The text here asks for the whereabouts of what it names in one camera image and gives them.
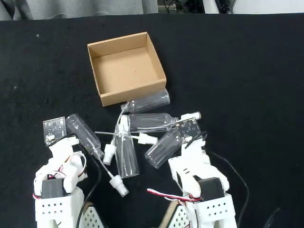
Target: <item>gray curtain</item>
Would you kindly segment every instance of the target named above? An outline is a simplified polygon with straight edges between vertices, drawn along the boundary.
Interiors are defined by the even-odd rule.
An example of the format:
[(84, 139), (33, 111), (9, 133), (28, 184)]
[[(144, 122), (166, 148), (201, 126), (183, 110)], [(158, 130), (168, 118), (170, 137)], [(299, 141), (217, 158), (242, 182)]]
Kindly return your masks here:
[(0, 20), (157, 13), (157, 0), (0, 0)]

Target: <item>clear plastic bottle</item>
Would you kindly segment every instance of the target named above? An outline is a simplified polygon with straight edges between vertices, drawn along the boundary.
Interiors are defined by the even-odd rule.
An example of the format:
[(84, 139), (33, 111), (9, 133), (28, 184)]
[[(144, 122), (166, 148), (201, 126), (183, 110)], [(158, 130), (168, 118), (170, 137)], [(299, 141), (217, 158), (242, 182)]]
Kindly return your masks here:
[(144, 113), (169, 104), (170, 97), (168, 91), (164, 89), (155, 94), (128, 101), (127, 104), (121, 106), (121, 109), (123, 112)]
[(139, 174), (133, 139), (123, 124), (116, 126), (114, 135), (116, 146), (116, 165), (121, 178), (133, 177)]
[(86, 151), (90, 154), (97, 153), (100, 158), (103, 157), (104, 153), (100, 149), (99, 139), (78, 114), (72, 114), (66, 118), (66, 129), (68, 133), (77, 135), (80, 144)]
[(166, 132), (177, 120), (167, 113), (130, 114), (129, 128), (131, 133)]
[(181, 139), (176, 128), (171, 128), (145, 154), (148, 162), (155, 168), (161, 167), (181, 147)]

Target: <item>open cardboard box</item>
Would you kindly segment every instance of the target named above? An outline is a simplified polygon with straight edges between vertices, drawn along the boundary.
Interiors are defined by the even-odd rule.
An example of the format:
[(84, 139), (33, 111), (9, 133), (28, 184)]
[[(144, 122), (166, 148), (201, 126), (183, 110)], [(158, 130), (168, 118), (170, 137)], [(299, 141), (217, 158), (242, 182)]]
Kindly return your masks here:
[(88, 44), (103, 106), (162, 90), (166, 75), (147, 32)]

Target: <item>black fabric surface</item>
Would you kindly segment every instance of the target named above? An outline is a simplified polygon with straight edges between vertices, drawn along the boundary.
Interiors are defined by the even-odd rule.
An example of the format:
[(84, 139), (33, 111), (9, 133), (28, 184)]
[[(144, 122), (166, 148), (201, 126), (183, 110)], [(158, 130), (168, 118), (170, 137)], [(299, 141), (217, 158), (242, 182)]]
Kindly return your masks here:
[[(113, 131), (119, 105), (101, 106), (86, 45), (148, 31), (167, 76), (172, 116), (200, 111), (207, 149), (246, 180), (243, 228), (301, 227), (304, 129), (304, 15), (141, 15), (0, 22), (0, 222), (35, 227), (35, 172), (50, 153), (42, 121), (79, 113), (93, 130)], [(103, 146), (109, 138), (101, 138)], [(168, 163), (156, 170), (137, 145), (141, 174), (121, 198), (103, 172), (91, 201), (111, 228), (157, 227), (169, 204), (146, 188), (181, 194)], [(246, 190), (223, 161), (236, 218)], [(117, 173), (113, 164), (110, 167)], [(96, 180), (79, 184), (87, 194)]]

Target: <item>white wall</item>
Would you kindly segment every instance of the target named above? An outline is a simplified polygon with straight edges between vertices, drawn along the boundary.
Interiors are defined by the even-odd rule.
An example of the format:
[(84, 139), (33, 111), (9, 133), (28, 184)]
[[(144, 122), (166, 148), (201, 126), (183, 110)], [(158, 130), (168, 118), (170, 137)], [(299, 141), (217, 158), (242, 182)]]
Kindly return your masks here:
[(235, 14), (302, 13), (304, 0), (236, 0)]

